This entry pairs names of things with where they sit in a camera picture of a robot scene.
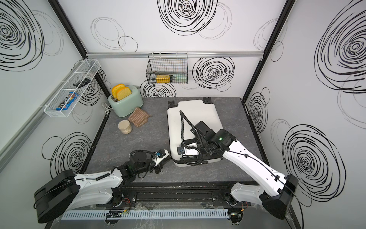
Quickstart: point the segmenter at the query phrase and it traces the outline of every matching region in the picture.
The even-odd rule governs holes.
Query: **black metal frame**
[[[269,166],[269,161],[268,161],[267,155],[264,152],[264,148],[262,146],[261,139],[259,138],[259,135],[257,133],[257,130],[255,129],[255,126],[253,124],[253,120],[252,120],[251,116],[249,115],[247,105],[244,103],[243,100],[241,100],[241,101],[242,101],[242,105],[243,105],[244,112],[245,112],[245,114],[247,116],[247,119],[249,121],[250,129],[252,130],[252,133],[253,133],[254,139],[255,139],[255,141],[257,143],[259,152],[261,153],[263,162],[266,163]]]
[[[61,5],[59,4],[58,0],[48,0],[51,7],[53,8],[54,12],[56,13],[57,17],[59,18],[60,22],[64,26],[66,32],[70,36],[71,40],[73,41],[76,49],[79,51],[82,58],[87,58],[86,54],[87,51],[85,47],[83,46],[81,40],[79,39],[78,35],[76,34],[74,28],[72,27],[69,19],[67,18],[65,12],[63,11]],[[263,69],[263,66],[270,54],[270,51],[273,48],[274,43],[276,42],[276,38],[279,35],[283,24],[285,23],[287,16],[290,13],[290,10],[294,4],[295,0],[287,0],[285,3],[285,6],[280,14],[280,17],[276,23],[276,26],[271,34],[271,37],[267,43],[267,46],[264,50],[263,58],[259,61],[255,72],[250,80],[249,86],[247,87],[247,90],[244,94],[244,97],[242,99],[243,109],[245,110],[245,113],[247,115],[247,118],[249,120],[249,124],[251,126],[252,132],[254,134],[254,138],[257,142],[258,148],[260,150],[261,156],[266,164],[269,165],[268,159],[265,155],[263,146],[261,144],[261,141],[259,139],[259,136],[257,134],[257,131],[255,130],[255,127],[253,125],[253,121],[248,114],[248,111],[246,109],[245,101],[248,99],[249,94],[251,90],[254,87],[254,84],[260,75],[261,70]],[[110,96],[110,92],[107,89],[106,85],[104,84],[103,80],[101,79],[99,73],[95,76],[96,81],[98,82],[99,86],[101,87],[102,91],[104,92],[105,96],[108,98]],[[98,141],[100,139],[100,136],[103,132],[104,126],[108,120],[109,114],[106,115],[102,121],[102,124],[97,132],[97,135],[92,143],[92,147],[88,152],[88,155],[83,163],[83,166],[81,168],[81,173],[84,173],[90,159],[94,153],[95,147],[98,144]],[[149,202],[158,202],[158,201],[176,201],[176,199],[179,199],[180,201],[202,201],[207,200],[209,202],[213,203],[213,206],[224,206],[232,208],[233,210],[235,207],[232,207],[228,205],[222,198],[221,195],[224,195],[225,189],[230,186],[233,182],[240,182],[242,184],[248,184],[248,185],[258,185],[256,181],[226,181],[226,182],[135,182],[128,184],[124,187],[116,188],[115,191],[123,191],[124,193],[128,193],[130,195],[133,195],[136,200],[148,200]],[[294,219],[296,228],[300,228],[300,224],[296,218],[296,215],[294,214],[294,211],[292,208],[290,208],[291,215]],[[51,228],[52,222],[48,222],[46,225],[46,229]]]
[[[252,91],[252,89],[254,87],[255,82],[257,81],[259,75],[261,74],[264,64],[266,63],[267,58],[269,57],[269,54],[271,53],[271,50],[276,43],[276,39],[277,39],[278,35],[280,34],[281,29],[282,29],[284,23],[286,22],[287,16],[290,14],[290,11],[291,11],[295,1],[296,0],[287,0],[286,1],[285,6],[283,7],[283,9],[281,11],[280,17],[278,18],[277,23],[272,31],[272,34],[269,37],[266,48],[264,49],[263,58],[259,61],[258,65],[254,71],[254,74],[249,82],[249,85],[245,91],[245,94],[243,96],[244,103],[248,99],[250,92]]]
[[[92,158],[92,156],[94,154],[94,151],[95,151],[95,148],[97,147],[97,144],[99,142],[99,139],[102,136],[102,132],[104,130],[105,124],[107,123],[107,120],[109,118],[109,114],[110,113],[111,112],[108,112],[108,114],[106,114],[104,116],[104,118],[103,118],[103,121],[102,121],[102,123],[101,123],[101,125],[100,125],[100,127],[98,129],[98,132],[97,132],[97,134],[96,134],[96,136],[95,136],[95,138],[93,140],[93,143],[91,144],[91,147],[89,149],[89,152],[86,155],[86,158],[85,158],[85,160],[83,162],[83,165],[81,166],[81,169],[80,169],[80,173],[81,174],[85,173],[86,169],[88,168],[89,162],[90,162],[90,160],[91,160],[91,158]]]

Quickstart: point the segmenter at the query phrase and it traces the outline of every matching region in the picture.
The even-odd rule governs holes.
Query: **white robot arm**
[[[285,218],[298,185],[296,177],[285,176],[266,165],[228,131],[221,129],[215,133],[203,122],[196,127],[187,120],[183,112],[181,116],[182,120],[184,118],[192,126],[192,132],[196,136],[193,140],[182,138],[182,146],[177,149],[190,161],[197,160],[190,164],[202,164],[202,154],[219,154],[232,161],[254,178],[258,185],[243,185],[238,182],[230,188],[229,198],[236,202],[261,204],[273,216]],[[38,222],[49,222],[74,208],[106,204],[113,198],[112,188],[134,181],[135,176],[140,173],[153,170],[159,173],[164,163],[170,159],[166,149],[157,152],[135,150],[131,152],[128,162],[111,171],[94,174],[63,171],[34,194]]]

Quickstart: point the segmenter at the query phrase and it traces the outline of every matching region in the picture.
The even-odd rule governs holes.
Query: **mint green toaster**
[[[142,97],[140,95],[139,89],[134,85],[127,86],[132,93],[120,101],[113,101],[112,95],[109,96],[108,101],[113,111],[118,115],[118,117],[125,117],[132,113],[136,107],[141,107],[143,105]]]

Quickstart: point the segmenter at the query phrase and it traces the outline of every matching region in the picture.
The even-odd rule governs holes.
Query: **power cord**
[[[249,156],[248,154],[241,154],[241,153],[238,153],[238,152],[234,152],[234,151],[230,151],[230,150],[226,150],[226,151],[228,151],[228,152],[232,152],[232,153],[235,153],[235,154],[240,154],[240,155],[243,155],[245,158],[251,158],[251,159],[253,159],[253,160],[255,160],[255,161],[257,161],[259,164],[261,164],[263,167],[265,167],[265,169],[266,170],[268,170],[272,175],[273,175],[273,177],[276,177],[274,174],[273,174],[273,172],[271,172],[264,164],[262,164],[260,161],[258,161],[257,159],[255,159],[254,157],[251,157],[251,156]],[[301,203],[300,203],[300,201],[299,201],[299,199],[297,198],[297,196],[295,195],[295,193],[284,183],[284,182],[282,182],[280,179],[277,179],[279,182],[281,182],[286,188],[288,188],[292,193],[293,193],[293,195],[294,195],[294,197],[296,198],[296,200],[298,201],[298,203],[299,203],[299,207],[300,207],[300,212],[301,212],[301,218],[302,218],[302,229],[304,229],[304,215],[303,215],[303,213],[302,213],[302,207],[301,207]]]
[[[105,109],[105,114],[108,114],[111,110],[113,110],[113,108],[108,106],[108,104],[105,102],[102,103],[102,107]]]

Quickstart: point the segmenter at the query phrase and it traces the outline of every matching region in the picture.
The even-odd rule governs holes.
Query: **white wire basket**
[[[100,69],[100,64],[98,60],[83,60],[82,64],[76,69],[76,71],[65,81],[62,88],[57,92],[57,94],[52,98],[52,100],[46,105],[44,108],[44,112],[53,117],[66,118],[70,115],[75,105],[79,102],[79,99],[82,97],[89,84],[94,79],[95,74]],[[83,86],[81,86],[81,82],[85,79],[89,79],[90,82]],[[72,96],[75,93],[78,95],[70,106],[66,109],[65,106],[61,108],[61,110],[56,110],[60,106],[60,104],[64,101],[64,99],[72,92]]]

